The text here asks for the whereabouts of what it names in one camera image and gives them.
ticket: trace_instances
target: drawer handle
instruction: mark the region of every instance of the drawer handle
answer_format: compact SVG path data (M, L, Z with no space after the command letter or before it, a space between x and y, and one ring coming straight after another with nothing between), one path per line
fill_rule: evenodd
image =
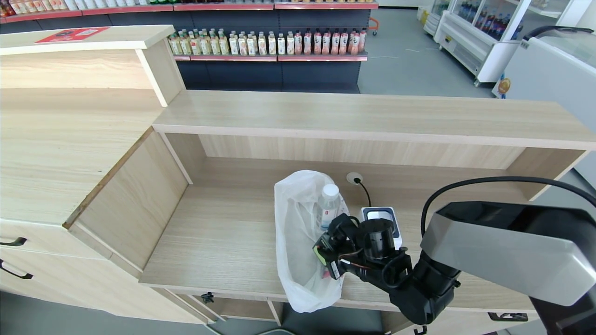
M512 322L527 322L526 313L488 313L489 318L492 321L512 321Z
M24 238L24 237L17 237L16 240L14 240L14 241L12 241L10 243L0 242L0 246L20 247L23 244L25 244L25 241L27 241L26 238Z
M4 263L4 261L3 261L2 259L0 259L0 269L2 269L2 270L4 270L4 271L8 272L9 274L11 274L11 275L13 275L13 276L15 276L15 277L19 277L19 278L21 278L21 279L31 279L31 278L33 278L33 275L32 275L32 274L26 274L26 275L17 275L17 274L16 274L16 273L14 273L14 272L11 272L11 271L9 271L9 270L6 270L6 269L5 269L5 268L2 266L2 263Z

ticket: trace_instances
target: glass door refrigerator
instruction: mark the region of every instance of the glass door refrigerator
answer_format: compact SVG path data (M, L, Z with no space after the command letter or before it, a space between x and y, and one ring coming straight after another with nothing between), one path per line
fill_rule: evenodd
M439 27L439 21L443 12L449 8L451 0L434 0L434 4L430 10L429 16L424 23L424 31L434 36Z
M434 41L474 74L499 80L523 35L541 26L575 26L592 0L452 0Z

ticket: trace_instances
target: red shelf edge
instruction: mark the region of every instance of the red shelf edge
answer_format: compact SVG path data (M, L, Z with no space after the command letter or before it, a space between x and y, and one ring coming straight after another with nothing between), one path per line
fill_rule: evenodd
M13 15L6 17L6 22L21 22L21 21L30 21L30 20L43 20L45 18L60 18L60 17L75 17L75 16L82 16L81 11L50 11L45 13L30 13L30 14L20 14L20 15Z
M149 6L130 6L130 7L112 7L96 8L94 10L83 10L83 15L101 15L117 13L145 13L145 12L171 12L172 5L149 5Z
M342 55L342 56L329 56L329 55L283 55L277 58L278 61L367 61L367 55Z
M191 61L277 61L277 56L192 55Z
M378 2L276 2L279 10L376 10Z
M178 4L175 11L272 11L272 2L267 4Z

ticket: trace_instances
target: chest freezer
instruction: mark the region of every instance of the chest freezer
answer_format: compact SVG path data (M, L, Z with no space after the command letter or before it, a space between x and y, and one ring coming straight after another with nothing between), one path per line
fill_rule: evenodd
M501 99L556 101L596 132L596 35L547 26L524 36L492 92ZM575 169L596 188L596 152Z

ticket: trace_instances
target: wooden countertop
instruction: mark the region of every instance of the wooden countertop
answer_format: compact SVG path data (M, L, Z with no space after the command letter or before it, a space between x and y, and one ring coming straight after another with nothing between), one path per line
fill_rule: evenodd
M183 91L154 127L191 134L596 149L596 134L547 101Z
M273 189L276 182L301 169L329 174L353 215L366 205L366 197L345 176L350 171L362 173L373 205L394 207L413 263L420 255L420 213L430 194L451 182L505 174L486 169L207 158L200 179L181 198L140 282L189 294L211 291L216 297L225 293L285 300L275 257ZM472 199L524 202L513 184L492 183L452 190L439 197L431 210L449 201ZM468 274L462 274L460 281L450 308L533 310L520 293ZM387 293L351 274L346 275L338 305L397 310Z
M35 42L64 29L0 35L0 55L41 52L147 49L174 32L170 24L152 26L113 26L82 41Z
M0 94L1 216L47 224L63 224L162 111L141 89Z

